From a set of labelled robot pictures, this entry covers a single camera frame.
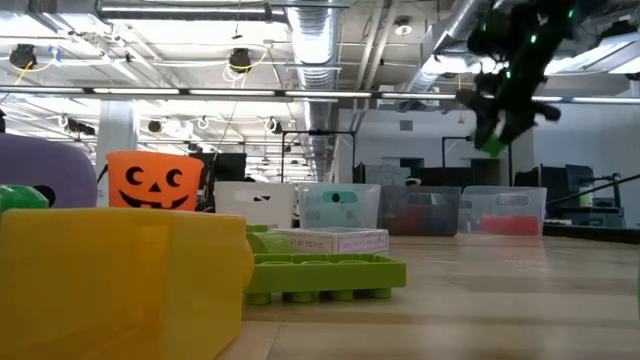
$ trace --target white storage bin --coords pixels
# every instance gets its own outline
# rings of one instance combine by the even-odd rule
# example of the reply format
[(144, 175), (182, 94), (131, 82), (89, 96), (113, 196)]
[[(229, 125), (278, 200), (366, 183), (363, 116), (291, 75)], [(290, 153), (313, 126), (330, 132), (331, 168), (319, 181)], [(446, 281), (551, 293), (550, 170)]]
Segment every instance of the white storage bin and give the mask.
[(238, 181), (215, 183), (216, 213), (240, 215), (249, 225), (289, 229), (293, 220), (295, 187)]

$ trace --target yellow plastic toy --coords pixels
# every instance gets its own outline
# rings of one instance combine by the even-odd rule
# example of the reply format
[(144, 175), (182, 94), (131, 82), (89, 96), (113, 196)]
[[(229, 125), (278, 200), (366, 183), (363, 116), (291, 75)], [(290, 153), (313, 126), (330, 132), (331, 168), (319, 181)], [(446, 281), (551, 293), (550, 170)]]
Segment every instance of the yellow plastic toy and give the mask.
[(168, 210), (5, 212), (0, 359), (214, 359), (241, 330), (245, 228)]

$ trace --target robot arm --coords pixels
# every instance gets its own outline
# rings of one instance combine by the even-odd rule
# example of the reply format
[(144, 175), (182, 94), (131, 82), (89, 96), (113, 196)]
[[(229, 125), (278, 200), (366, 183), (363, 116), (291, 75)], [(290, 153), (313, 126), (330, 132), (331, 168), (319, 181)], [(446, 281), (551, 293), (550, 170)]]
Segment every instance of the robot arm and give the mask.
[(498, 140), (509, 144), (535, 125), (535, 115), (560, 119), (560, 110), (532, 100), (544, 71), (563, 39), (573, 38), (577, 18), (606, 4), (603, 0), (535, 0), (515, 5), (510, 13), (494, 9), (476, 26), (467, 47), (478, 56), (508, 63), (497, 74), (478, 74), (475, 90), (457, 92), (456, 100), (476, 113), (475, 147), (493, 136), (504, 113)]

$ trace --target desk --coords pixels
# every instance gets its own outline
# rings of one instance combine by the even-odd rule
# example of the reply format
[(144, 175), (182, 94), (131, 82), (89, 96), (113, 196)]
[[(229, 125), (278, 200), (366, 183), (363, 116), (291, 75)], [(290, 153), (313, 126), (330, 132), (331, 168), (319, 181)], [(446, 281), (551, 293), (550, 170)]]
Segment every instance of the desk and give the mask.
[(390, 300), (245, 308), (222, 360), (637, 360), (638, 246), (394, 237)]

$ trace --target orange pumpkin pail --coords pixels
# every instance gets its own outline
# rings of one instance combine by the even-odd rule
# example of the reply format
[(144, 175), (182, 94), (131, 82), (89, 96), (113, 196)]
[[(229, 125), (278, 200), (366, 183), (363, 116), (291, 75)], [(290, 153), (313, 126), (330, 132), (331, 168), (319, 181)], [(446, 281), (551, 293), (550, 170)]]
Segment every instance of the orange pumpkin pail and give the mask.
[(109, 206), (195, 210), (202, 161), (147, 151), (116, 151), (107, 154), (107, 163)]

